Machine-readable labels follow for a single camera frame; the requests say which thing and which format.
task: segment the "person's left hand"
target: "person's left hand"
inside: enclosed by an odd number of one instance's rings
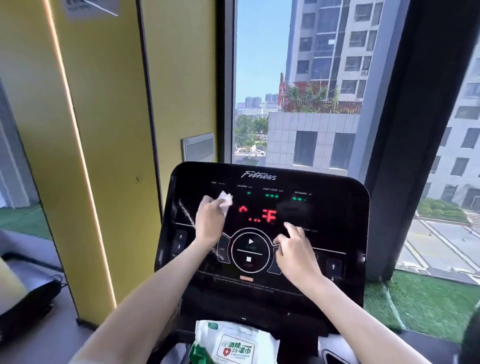
[[[223,198],[217,200],[210,196],[204,196],[198,206],[195,217],[196,240],[205,244],[206,248],[212,249],[222,234],[225,216],[220,209],[220,204],[225,202]]]

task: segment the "forearm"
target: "forearm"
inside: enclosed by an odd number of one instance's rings
[[[307,296],[342,334],[363,364],[428,364],[394,332],[349,299],[325,277],[312,285]]]
[[[74,359],[102,364],[145,363],[207,253],[205,244],[194,241],[130,293]]]

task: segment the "blue sky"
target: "blue sky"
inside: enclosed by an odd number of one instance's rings
[[[238,0],[236,102],[278,92],[291,8],[292,0]]]

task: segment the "white wipe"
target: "white wipe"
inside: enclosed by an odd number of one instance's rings
[[[190,362],[276,364],[280,340],[268,332],[225,321],[197,321]]]
[[[225,202],[220,204],[220,208],[222,209],[223,215],[227,217],[228,207],[232,206],[233,204],[233,196],[231,194],[227,194],[225,191],[222,191],[218,198],[223,198]]]

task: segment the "black control panel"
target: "black control panel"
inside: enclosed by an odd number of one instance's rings
[[[204,195],[233,196],[222,235],[190,282],[198,291],[247,300],[279,313],[324,319],[285,276],[274,238],[283,223],[303,227],[321,271],[363,304],[369,197],[347,177],[219,163],[185,162],[172,173],[156,270],[195,238]]]

